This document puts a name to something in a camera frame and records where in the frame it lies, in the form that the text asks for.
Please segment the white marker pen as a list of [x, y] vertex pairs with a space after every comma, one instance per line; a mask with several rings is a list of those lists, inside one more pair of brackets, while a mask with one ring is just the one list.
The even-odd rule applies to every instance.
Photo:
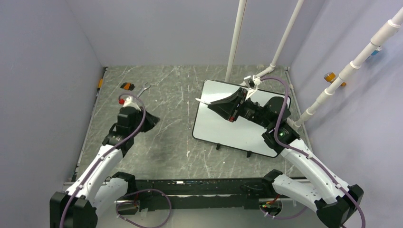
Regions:
[[205, 105], [210, 105], [211, 104], [210, 102], [203, 101], [203, 100], [201, 100], [199, 98], [196, 98], [195, 100], [198, 101], [199, 103], [202, 103], [202, 104], [205, 104]]

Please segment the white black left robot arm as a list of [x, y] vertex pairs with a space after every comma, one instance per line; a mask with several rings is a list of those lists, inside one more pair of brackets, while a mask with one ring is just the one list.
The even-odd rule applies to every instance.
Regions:
[[91, 164], [66, 191], [51, 197], [50, 227], [95, 228], [99, 217], [116, 200], [133, 198], [137, 191], [134, 175], [117, 172], [109, 182], [105, 180], [133, 146], [134, 137], [159, 121], [142, 108], [122, 107]]

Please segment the white framed whiteboard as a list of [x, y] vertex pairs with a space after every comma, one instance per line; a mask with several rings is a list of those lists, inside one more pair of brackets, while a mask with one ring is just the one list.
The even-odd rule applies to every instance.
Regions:
[[[200, 99], [205, 102], [219, 100], [235, 93], [238, 88], [240, 86], [236, 84], [206, 80]], [[242, 117], [231, 123], [208, 109], [206, 104], [200, 103], [192, 136], [195, 139], [275, 158], [278, 154], [266, 145], [261, 136], [265, 131], [262, 126]]]

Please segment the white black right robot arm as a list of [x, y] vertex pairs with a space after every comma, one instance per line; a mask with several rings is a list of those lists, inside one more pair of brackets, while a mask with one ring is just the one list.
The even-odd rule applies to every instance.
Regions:
[[313, 185], [295, 181], [281, 171], [272, 170], [262, 179], [262, 192], [267, 197], [284, 195], [316, 213], [328, 228], [342, 228], [357, 211], [363, 189], [350, 185], [330, 171], [307, 147], [299, 134], [287, 123], [287, 102], [281, 96], [269, 99], [264, 106], [251, 101], [246, 88], [240, 87], [228, 97], [206, 103], [208, 109], [223, 119], [235, 122], [242, 117], [265, 129], [264, 143], [291, 162]]

